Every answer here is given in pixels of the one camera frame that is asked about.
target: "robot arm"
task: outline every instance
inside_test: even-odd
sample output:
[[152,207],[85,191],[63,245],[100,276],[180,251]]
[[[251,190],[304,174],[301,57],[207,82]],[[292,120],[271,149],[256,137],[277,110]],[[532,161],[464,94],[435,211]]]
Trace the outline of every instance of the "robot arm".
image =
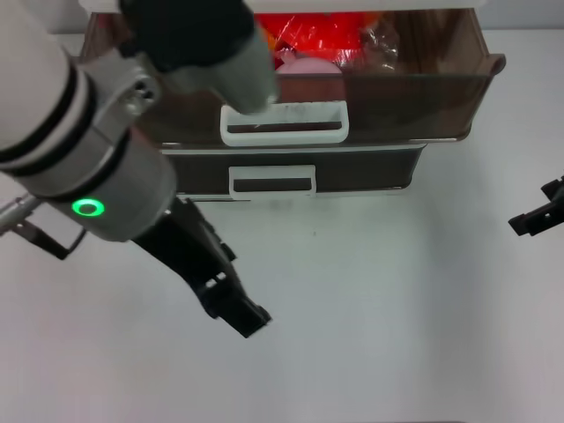
[[[270,316],[245,294],[231,249],[195,205],[175,198],[171,164],[130,127],[159,101],[151,71],[182,93],[211,89],[242,113],[266,108],[277,96],[268,50],[239,0],[120,5],[132,41],[77,67],[16,0],[0,2],[0,170],[28,191],[0,208],[0,234],[65,258],[26,221],[49,203],[103,240],[134,241],[178,273],[211,317],[248,337]],[[206,43],[185,41],[202,31]]]

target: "green led light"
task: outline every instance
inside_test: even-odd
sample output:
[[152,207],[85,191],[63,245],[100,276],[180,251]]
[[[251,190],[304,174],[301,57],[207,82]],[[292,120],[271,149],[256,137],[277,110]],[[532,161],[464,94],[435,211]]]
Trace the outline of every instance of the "green led light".
[[72,204],[72,210],[85,218],[95,218],[106,210],[106,206],[98,200],[83,198]]

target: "storage drawer unit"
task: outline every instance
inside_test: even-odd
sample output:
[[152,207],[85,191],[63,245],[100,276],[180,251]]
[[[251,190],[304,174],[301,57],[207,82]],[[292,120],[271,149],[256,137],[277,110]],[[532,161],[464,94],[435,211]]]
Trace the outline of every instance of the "storage drawer unit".
[[[468,135],[505,57],[489,53],[472,9],[396,11],[388,19],[400,39],[394,71],[278,76],[278,103],[294,115],[315,104],[343,104],[337,117],[263,125],[263,116],[222,113],[221,100],[211,93],[165,90],[137,127],[171,157],[180,192],[194,198],[233,198],[229,168],[237,167],[313,166],[319,195],[404,188],[424,145]],[[127,36],[118,15],[93,15],[83,57],[98,56]],[[242,142],[234,146],[232,139]],[[252,139],[258,144],[244,142]],[[285,187],[291,179],[243,186],[247,192],[300,192],[291,189],[295,181]]]

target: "white background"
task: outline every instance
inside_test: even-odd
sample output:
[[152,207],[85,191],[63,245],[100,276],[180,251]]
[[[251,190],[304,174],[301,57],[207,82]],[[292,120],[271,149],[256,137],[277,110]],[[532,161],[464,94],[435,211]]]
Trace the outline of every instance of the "white background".
[[405,195],[202,206],[275,319],[250,340],[134,245],[89,236],[58,263],[6,235],[0,420],[562,421],[564,227],[507,220],[562,175],[564,32],[486,38],[508,68]]
[[[77,0],[23,0],[52,33],[82,32],[84,11]],[[479,11],[484,28],[562,28],[562,0],[490,0]]]

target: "drawer handle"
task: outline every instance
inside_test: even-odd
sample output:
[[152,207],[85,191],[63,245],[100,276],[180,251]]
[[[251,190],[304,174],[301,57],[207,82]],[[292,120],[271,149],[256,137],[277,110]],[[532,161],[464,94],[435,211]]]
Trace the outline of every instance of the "drawer handle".
[[221,108],[221,139],[232,147],[338,144],[349,135],[346,101],[280,103],[258,115]]
[[315,166],[230,167],[233,200],[279,200],[315,197]]

